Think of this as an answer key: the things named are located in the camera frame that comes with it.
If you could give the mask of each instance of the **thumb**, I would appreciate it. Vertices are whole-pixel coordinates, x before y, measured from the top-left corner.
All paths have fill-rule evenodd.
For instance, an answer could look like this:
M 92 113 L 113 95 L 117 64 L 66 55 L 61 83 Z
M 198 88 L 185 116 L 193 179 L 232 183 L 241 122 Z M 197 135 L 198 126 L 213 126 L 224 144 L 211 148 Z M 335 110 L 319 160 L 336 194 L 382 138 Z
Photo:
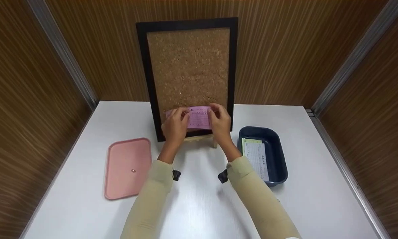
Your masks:
M 189 119 L 190 119 L 190 112 L 184 115 L 184 118 L 183 118 L 183 120 L 182 120 L 182 123 L 183 123 L 184 125 L 189 124 Z
M 217 116 L 215 115 L 214 111 L 211 108 L 208 109 L 208 119 L 210 122 L 217 120 Z

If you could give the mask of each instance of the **long sleeve shirt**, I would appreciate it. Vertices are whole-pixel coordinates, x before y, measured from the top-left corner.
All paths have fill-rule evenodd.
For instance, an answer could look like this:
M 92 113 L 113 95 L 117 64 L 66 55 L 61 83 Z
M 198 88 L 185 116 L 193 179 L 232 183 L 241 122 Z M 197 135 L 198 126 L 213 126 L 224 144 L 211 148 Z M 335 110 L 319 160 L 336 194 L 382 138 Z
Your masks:
M 157 237 L 156 226 L 173 184 L 172 170 L 172 165 L 159 160 L 152 163 L 149 176 L 128 215 L 121 239 Z M 282 205 L 245 156 L 227 163 L 227 173 L 261 238 L 300 237 Z

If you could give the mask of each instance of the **paper document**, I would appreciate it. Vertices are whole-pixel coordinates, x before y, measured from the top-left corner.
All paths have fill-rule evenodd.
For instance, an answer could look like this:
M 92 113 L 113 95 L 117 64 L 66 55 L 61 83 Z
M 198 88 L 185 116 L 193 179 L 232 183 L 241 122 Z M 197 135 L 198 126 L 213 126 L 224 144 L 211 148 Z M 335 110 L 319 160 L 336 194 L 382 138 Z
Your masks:
M 200 129 L 211 129 L 208 119 L 209 106 L 193 106 L 188 107 L 190 110 L 189 124 L 187 128 L 200 128 Z M 165 112 L 167 118 L 170 116 L 172 110 Z
M 269 181 L 264 144 L 245 142 L 243 144 L 243 155 L 249 159 L 253 169 L 261 177 L 261 179 L 264 181 Z
M 242 138 L 242 148 L 243 148 L 243 155 L 245 155 L 245 143 L 262 143 L 261 140 L 256 139 L 243 139 Z

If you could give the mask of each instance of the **navy blue tray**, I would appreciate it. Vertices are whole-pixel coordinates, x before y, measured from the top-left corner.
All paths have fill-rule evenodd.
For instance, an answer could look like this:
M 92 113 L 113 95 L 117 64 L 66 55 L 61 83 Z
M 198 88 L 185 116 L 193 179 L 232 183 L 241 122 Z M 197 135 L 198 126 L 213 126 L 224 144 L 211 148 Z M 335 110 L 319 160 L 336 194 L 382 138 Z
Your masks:
M 247 126 L 239 132 L 237 148 L 243 152 L 242 139 L 261 140 L 265 146 L 269 181 L 264 181 L 269 187 L 283 183 L 287 179 L 286 161 L 284 160 L 279 136 L 273 130 L 263 127 Z

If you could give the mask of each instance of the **wood grain wall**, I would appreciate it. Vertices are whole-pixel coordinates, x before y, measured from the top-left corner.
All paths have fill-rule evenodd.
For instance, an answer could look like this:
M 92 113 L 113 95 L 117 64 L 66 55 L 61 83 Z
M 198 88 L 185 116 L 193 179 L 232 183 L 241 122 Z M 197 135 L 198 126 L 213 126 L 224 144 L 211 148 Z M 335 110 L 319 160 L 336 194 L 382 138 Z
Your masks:
M 387 231 L 398 238 L 398 19 L 321 121 Z
M 18 238 L 90 109 L 23 0 L 0 0 L 0 239 Z
M 135 22 L 238 16 L 235 102 L 307 108 L 387 2 L 46 1 L 101 100 L 148 100 Z

